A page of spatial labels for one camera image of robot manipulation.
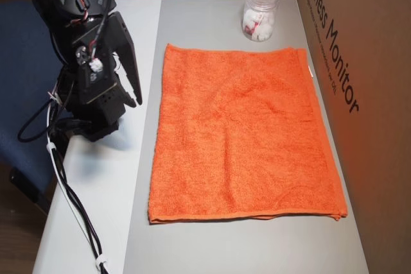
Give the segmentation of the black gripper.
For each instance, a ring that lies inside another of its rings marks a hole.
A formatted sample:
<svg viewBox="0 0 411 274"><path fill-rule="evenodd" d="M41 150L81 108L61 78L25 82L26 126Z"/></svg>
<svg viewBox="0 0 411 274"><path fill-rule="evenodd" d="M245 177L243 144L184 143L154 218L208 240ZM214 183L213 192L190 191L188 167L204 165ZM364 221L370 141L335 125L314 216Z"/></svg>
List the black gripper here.
<svg viewBox="0 0 411 274"><path fill-rule="evenodd" d="M120 65L114 69L118 94L125 105L135 108L136 105L142 104L143 99L134 43L131 35L122 15L119 12L109 14L108 19L100 31L100 34L97 35L100 27L100 21L101 19L96 19L94 21L87 22L84 25L77 25L76 27L73 27L69 31L69 34L71 35L69 47L74 53L79 47L84 46L86 48L87 55L92 60L97 58L103 64L113 60L114 54L116 54L126 72L128 81L132 86L136 101L134 101L121 83L118 74L121 67Z"/></svg>

